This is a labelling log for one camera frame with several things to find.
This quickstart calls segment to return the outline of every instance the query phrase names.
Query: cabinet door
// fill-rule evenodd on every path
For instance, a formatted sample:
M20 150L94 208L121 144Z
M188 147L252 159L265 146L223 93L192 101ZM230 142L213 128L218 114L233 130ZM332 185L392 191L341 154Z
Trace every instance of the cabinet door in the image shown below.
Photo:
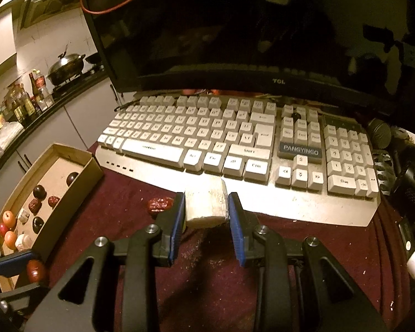
M25 175L25 170L27 171L28 167L17 152L14 152L0 169L0 212L14 188Z
M63 107L43 122L18 147L17 151L23 159L29 159L31 163L34 163L43 151L53 143L62 143L86 150L86 146Z
M89 148L97 141L103 130L113 120L117 107L109 78L83 92L69 102L65 108Z

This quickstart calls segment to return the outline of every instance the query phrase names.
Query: tcl logo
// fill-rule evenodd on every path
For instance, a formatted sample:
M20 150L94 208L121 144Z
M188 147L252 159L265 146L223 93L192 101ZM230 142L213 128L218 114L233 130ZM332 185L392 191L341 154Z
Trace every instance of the tcl logo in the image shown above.
M286 82L284 82L283 79L272 79L274 84L281 84L281 85L286 85Z

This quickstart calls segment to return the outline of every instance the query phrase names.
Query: plastic bag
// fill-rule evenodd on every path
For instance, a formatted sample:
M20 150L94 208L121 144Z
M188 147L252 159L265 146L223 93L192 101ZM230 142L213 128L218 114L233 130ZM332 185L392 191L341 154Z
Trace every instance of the plastic bag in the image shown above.
M6 122L0 129L0 157L12 141L23 131L19 122Z

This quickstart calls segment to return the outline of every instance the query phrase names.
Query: space bar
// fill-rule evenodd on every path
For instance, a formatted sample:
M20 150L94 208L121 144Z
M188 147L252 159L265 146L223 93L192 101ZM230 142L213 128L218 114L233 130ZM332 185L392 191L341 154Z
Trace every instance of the space bar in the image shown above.
M183 167L184 155L183 149L180 147L159 145L128 138L122 146L122 152L126 155L173 167Z

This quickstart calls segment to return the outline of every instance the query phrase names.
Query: range hood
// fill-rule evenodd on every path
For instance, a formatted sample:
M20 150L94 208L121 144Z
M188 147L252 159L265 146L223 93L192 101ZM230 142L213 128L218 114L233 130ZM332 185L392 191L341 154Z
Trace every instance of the range hood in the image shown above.
M27 28L53 15L75 9L79 5L79 0L24 0L18 28Z

